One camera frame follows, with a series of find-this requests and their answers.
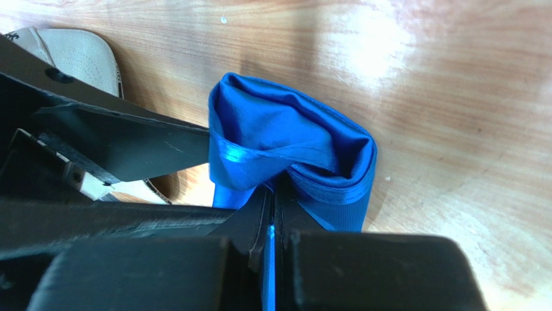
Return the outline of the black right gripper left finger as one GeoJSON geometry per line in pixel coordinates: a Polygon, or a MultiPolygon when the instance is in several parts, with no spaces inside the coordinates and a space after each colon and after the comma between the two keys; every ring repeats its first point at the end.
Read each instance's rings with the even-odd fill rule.
{"type": "Polygon", "coordinates": [[[57,255],[29,310],[261,310],[264,187],[205,236],[75,242],[57,255]]]}

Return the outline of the blue cloth napkin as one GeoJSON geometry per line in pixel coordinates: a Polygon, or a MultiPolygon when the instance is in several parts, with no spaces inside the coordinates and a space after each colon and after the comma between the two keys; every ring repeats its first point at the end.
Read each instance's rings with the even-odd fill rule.
{"type": "Polygon", "coordinates": [[[290,87],[227,73],[209,96],[213,205],[265,310],[370,310],[361,236],[377,163],[369,132],[290,87]]]}

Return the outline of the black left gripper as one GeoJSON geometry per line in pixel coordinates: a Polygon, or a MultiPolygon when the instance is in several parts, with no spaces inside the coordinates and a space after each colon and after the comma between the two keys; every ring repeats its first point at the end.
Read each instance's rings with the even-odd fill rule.
{"type": "Polygon", "coordinates": [[[91,87],[1,37],[1,309],[29,310],[54,258],[75,242],[205,236],[230,214],[92,200],[76,168],[138,181],[208,162],[207,128],[91,87]]]}

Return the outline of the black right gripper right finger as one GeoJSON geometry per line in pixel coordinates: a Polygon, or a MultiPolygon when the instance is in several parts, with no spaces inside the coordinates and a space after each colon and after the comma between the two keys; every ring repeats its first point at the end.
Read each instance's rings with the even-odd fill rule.
{"type": "Polygon", "coordinates": [[[277,310],[484,310],[465,254],[443,236],[334,232],[274,193],[277,310]]]}

